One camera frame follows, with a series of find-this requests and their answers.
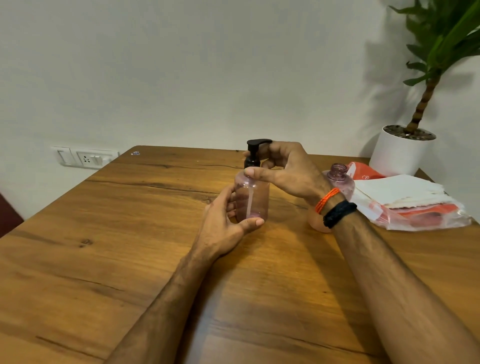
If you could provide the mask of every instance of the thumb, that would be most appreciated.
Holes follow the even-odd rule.
[[[246,218],[245,220],[240,221],[236,228],[239,229],[239,232],[242,236],[257,230],[265,223],[265,220],[262,218]]]
[[[267,168],[262,167],[247,167],[243,171],[245,176],[251,177],[254,180],[264,181],[264,182],[271,182],[275,184],[275,174],[277,170],[269,170]]]

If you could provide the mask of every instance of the hand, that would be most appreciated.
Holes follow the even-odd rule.
[[[238,224],[229,220],[236,215],[233,191],[233,184],[225,187],[218,197],[205,207],[204,219],[193,243],[193,251],[215,260],[231,252],[246,234],[264,224],[262,218],[248,218]]]
[[[246,176],[271,182],[286,193],[305,199],[311,206],[316,205],[332,188],[300,143],[262,144],[258,154],[260,159],[267,160],[262,167],[246,168]],[[275,166],[284,169],[272,170]]]

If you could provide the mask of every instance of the soil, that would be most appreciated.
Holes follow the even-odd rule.
[[[384,130],[393,136],[410,140],[433,140],[437,138],[435,134],[420,128],[411,134],[405,133],[405,127],[401,125],[387,125]]]

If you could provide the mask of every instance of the white plant pot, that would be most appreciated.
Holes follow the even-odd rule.
[[[417,173],[421,159],[436,139],[410,140],[391,135],[382,128],[370,159],[370,167],[390,177]]]

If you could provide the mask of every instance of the orange thread bracelet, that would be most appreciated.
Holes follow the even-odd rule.
[[[315,206],[315,212],[316,212],[317,214],[320,214],[320,212],[322,211],[322,209],[325,207],[327,201],[328,201],[331,197],[333,197],[333,196],[335,196],[336,194],[339,194],[339,193],[340,193],[340,190],[339,190],[338,187],[335,187],[333,190],[331,190],[329,193],[327,193],[327,194],[325,195],[325,197],[322,198],[319,203],[317,203],[317,206]]]

